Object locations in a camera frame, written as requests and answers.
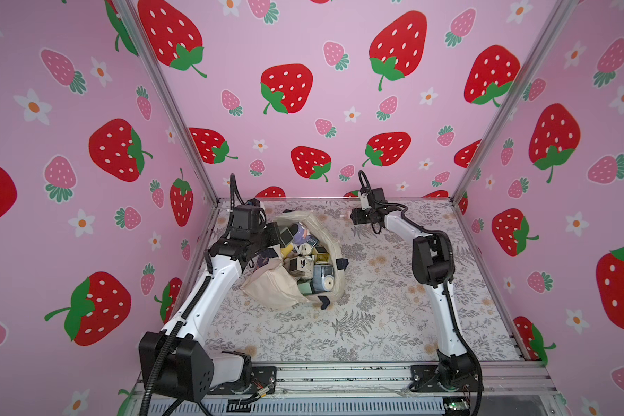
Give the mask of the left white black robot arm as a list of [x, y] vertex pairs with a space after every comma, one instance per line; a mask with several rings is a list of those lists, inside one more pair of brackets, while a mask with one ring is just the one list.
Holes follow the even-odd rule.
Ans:
[[243, 393], [251, 388], [249, 355], [205, 350], [208, 330], [230, 288], [255, 256], [279, 245], [270, 227], [258, 232], [232, 231], [205, 253], [205, 268], [160, 332], [147, 332], [139, 343], [145, 391], [140, 414], [149, 413], [154, 395], [199, 403], [214, 388]]

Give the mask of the cream canvas tote bag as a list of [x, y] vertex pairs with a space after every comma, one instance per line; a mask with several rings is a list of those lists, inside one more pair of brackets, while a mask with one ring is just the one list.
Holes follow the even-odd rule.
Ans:
[[271, 310], [317, 303], [323, 310], [346, 289], [348, 260], [330, 228], [311, 211], [291, 211], [275, 218], [280, 244], [258, 258], [241, 291]]

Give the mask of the cream white pencil sharpener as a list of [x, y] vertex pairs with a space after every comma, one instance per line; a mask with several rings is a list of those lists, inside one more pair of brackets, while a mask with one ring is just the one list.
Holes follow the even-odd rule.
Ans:
[[286, 266], [287, 271], [296, 278], [312, 278], [315, 262], [310, 257], [298, 256], [290, 258]]

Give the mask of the light blue pencil sharpener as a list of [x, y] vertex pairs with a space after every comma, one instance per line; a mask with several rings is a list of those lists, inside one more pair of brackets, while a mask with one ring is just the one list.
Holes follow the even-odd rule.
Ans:
[[314, 266], [312, 289], [315, 294], [328, 293], [335, 285], [335, 269], [329, 263], [321, 263]]

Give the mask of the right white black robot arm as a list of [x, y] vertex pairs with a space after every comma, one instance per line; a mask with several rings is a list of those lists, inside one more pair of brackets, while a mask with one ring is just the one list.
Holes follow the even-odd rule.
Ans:
[[411, 244], [412, 274], [426, 287], [437, 330], [438, 365], [433, 379], [447, 391], [473, 385], [481, 395], [484, 383], [480, 360], [462, 334], [455, 305], [451, 240], [445, 232], [414, 223], [406, 211], [400, 205], [355, 208], [350, 218], [355, 225], [379, 225]]

